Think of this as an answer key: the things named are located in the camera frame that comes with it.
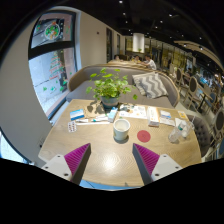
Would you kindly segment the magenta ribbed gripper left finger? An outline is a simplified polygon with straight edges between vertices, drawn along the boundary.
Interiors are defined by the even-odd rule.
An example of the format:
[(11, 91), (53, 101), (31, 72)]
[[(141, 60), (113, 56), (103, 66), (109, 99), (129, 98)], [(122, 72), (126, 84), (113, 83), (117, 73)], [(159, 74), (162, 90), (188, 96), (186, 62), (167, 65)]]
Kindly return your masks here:
[(79, 185), (91, 154), (91, 144), (87, 143), (66, 155), (57, 154), (42, 169)]

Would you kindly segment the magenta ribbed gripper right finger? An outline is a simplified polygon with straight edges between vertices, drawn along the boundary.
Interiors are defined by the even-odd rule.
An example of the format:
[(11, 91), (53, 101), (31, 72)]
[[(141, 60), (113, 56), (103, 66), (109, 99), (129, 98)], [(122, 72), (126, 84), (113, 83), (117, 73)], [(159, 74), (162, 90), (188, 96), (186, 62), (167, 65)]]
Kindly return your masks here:
[(133, 144), (132, 152), (145, 185), (182, 169), (169, 155), (158, 155), (139, 144)]

